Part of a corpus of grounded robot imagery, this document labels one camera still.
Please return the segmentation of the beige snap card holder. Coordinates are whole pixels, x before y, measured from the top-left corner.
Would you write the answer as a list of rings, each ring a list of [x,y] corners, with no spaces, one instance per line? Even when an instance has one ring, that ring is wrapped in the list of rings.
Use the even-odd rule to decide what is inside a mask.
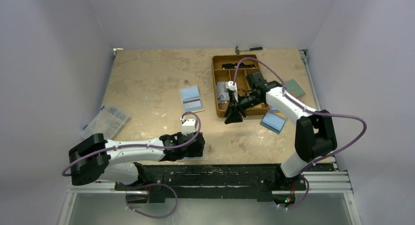
[[[203,161],[207,159],[208,153],[211,152],[211,144],[206,144],[201,150],[190,153],[188,156],[181,159],[181,161]]]

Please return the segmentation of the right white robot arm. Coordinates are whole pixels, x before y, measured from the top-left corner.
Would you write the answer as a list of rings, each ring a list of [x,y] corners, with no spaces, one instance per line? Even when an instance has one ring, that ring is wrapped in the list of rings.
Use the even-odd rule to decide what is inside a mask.
[[[310,162],[336,150],[337,139],[329,112],[309,109],[284,91],[279,82],[266,81],[260,71],[246,78],[251,91],[244,96],[238,95],[234,81],[226,84],[230,101],[225,112],[225,124],[242,122],[247,116],[246,110],[259,104],[267,104],[285,115],[296,127],[295,152],[280,165],[278,174],[287,179],[294,178]]]

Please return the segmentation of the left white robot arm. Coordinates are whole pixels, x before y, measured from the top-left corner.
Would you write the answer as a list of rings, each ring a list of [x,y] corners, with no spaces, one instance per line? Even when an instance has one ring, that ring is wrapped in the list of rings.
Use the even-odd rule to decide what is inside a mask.
[[[130,185],[139,180],[138,162],[201,158],[205,143],[201,132],[178,132],[142,141],[114,141],[101,133],[93,134],[69,150],[69,166],[62,176],[71,177],[74,186],[97,180]]]

